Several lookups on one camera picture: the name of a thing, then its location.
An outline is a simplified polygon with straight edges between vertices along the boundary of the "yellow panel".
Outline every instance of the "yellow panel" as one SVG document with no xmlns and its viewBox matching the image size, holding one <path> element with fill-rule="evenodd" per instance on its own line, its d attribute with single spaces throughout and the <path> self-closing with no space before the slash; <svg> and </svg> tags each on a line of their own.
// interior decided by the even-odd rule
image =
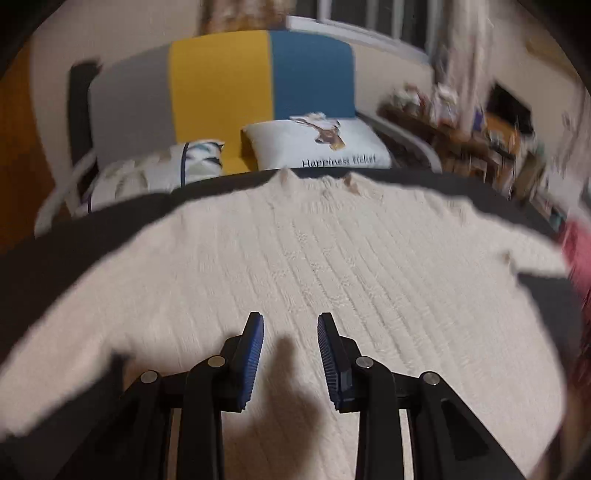
<svg viewBox="0 0 591 480">
<path fill-rule="evenodd" d="M 240 130 L 273 120 L 267 32 L 221 33 L 175 42 L 169 75 L 177 142 L 220 139 L 226 143 L 225 173 L 251 171 L 252 162 L 241 158 Z"/>
</svg>

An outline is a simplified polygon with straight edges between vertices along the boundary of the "white pillow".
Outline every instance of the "white pillow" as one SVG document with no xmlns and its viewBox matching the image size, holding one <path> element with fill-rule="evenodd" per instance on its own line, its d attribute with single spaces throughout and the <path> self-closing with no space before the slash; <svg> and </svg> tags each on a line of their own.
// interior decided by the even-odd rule
<svg viewBox="0 0 591 480">
<path fill-rule="evenodd" d="M 222 174 L 223 142 L 200 140 L 170 147 L 146 157 L 113 163 L 95 182 L 89 211 L 139 195 L 171 192 L 187 183 Z"/>
<path fill-rule="evenodd" d="M 259 170 L 283 167 L 390 168 L 390 152 L 359 118 L 322 113 L 248 125 Z"/>
</svg>

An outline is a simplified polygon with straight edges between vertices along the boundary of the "wooden door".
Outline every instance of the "wooden door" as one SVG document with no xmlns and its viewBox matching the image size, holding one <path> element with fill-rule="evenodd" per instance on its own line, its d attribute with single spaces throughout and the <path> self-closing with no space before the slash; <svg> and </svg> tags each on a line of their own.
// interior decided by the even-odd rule
<svg viewBox="0 0 591 480">
<path fill-rule="evenodd" d="M 33 114 L 29 52 L 30 43 L 0 79 L 0 254 L 33 234 L 54 187 Z"/>
</svg>

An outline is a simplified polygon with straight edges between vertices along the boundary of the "white knit sweater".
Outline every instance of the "white knit sweater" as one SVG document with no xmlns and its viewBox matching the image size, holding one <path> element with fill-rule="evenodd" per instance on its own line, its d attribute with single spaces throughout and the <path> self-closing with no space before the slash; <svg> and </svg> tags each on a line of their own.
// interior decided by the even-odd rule
<svg viewBox="0 0 591 480">
<path fill-rule="evenodd" d="M 133 357 L 128 379 L 185 371 L 259 311 L 252 400 L 224 416 L 228 478 L 353 478 L 357 416 L 334 411 L 316 339 L 332 312 L 391 370 L 439 372 L 528 474 L 564 394 L 516 271 L 565 275 L 552 244 L 466 200 L 282 171 L 186 203 L 88 271 L 3 364 L 0 432 L 26 433 L 113 351 Z"/>
</svg>

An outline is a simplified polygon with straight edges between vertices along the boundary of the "pink object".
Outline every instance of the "pink object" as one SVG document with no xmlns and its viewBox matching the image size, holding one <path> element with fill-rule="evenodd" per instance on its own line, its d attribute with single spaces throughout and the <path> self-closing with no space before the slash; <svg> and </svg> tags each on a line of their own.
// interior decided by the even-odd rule
<svg viewBox="0 0 591 480">
<path fill-rule="evenodd" d="M 568 220 L 562 236 L 562 251 L 571 267 L 570 278 L 579 295 L 589 301 L 591 291 L 591 233 Z"/>
<path fill-rule="evenodd" d="M 591 233 L 568 220 L 562 233 L 562 251 L 571 267 L 570 278 L 583 302 L 583 336 L 571 380 L 591 401 Z"/>
</svg>

